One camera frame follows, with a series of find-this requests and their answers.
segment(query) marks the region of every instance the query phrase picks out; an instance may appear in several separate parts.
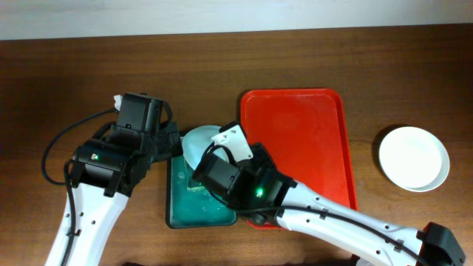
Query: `wooden table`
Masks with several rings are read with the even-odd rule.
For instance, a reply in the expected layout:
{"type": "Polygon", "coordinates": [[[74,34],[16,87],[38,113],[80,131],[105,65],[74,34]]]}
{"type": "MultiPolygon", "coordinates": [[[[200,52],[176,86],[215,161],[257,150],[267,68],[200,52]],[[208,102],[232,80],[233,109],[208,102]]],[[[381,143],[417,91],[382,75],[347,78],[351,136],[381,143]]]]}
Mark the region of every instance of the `wooden table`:
{"type": "MultiPolygon", "coordinates": [[[[171,103],[181,129],[237,119],[249,89],[330,87],[344,100],[360,210],[453,230],[473,259],[473,25],[153,35],[0,42],[0,265],[42,265],[64,210],[40,158],[69,124],[147,92],[171,103]],[[407,124],[435,134],[451,171],[416,194],[378,169],[379,132],[407,124]]],[[[53,178],[74,149],[114,115],[65,135],[47,161],[53,178]]],[[[299,233],[165,224],[166,164],[152,166],[121,214],[101,265],[282,265],[346,258],[299,233]]]]}

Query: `green tray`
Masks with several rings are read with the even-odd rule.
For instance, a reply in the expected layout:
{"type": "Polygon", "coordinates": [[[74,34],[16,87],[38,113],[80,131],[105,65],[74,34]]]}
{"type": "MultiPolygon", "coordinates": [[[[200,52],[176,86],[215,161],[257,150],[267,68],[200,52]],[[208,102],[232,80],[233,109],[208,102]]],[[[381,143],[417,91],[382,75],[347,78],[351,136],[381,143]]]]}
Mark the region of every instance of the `green tray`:
{"type": "Polygon", "coordinates": [[[168,160],[166,224],[173,229],[233,225],[237,214],[192,180],[184,156],[168,160]]]}

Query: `white wall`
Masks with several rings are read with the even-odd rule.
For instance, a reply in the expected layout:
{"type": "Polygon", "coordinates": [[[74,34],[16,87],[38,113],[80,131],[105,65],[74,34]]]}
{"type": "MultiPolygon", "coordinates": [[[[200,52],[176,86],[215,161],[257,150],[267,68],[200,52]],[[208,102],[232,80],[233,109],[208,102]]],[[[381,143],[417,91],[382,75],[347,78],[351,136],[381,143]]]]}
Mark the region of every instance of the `white wall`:
{"type": "Polygon", "coordinates": [[[473,22],[473,0],[0,0],[0,39],[473,22]]]}

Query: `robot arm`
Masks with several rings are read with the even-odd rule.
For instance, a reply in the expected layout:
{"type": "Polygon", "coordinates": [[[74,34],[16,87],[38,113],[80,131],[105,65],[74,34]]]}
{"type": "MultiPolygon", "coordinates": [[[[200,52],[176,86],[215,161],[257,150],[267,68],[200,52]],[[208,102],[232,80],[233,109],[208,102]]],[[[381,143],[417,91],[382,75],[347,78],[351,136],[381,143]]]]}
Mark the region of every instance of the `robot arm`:
{"type": "Polygon", "coordinates": [[[373,265],[461,266],[465,262],[465,254],[447,228],[430,223],[419,231],[334,203],[278,172],[261,144],[248,146],[238,125],[220,132],[193,178],[253,223],[269,222],[323,239],[373,265]],[[219,148],[234,163],[213,155],[219,148]]]}
{"type": "Polygon", "coordinates": [[[46,265],[98,265],[113,225],[150,165],[182,154],[166,102],[125,94],[119,107],[117,123],[104,125],[74,153],[72,170],[65,173],[73,197],[67,199],[46,265]],[[162,123],[163,109],[168,120],[162,123]]]}

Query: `red tray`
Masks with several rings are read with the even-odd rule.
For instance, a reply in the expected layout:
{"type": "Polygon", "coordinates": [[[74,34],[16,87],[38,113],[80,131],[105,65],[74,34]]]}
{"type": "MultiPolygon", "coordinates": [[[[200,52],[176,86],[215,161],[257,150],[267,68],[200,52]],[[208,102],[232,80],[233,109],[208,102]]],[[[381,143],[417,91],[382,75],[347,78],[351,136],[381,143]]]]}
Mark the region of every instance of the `red tray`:
{"type": "Polygon", "coordinates": [[[249,91],[241,100],[240,120],[248,142],[262,143],[283,174],[334,202],[358,210],[343,106],[336,92],[249,91]]]}

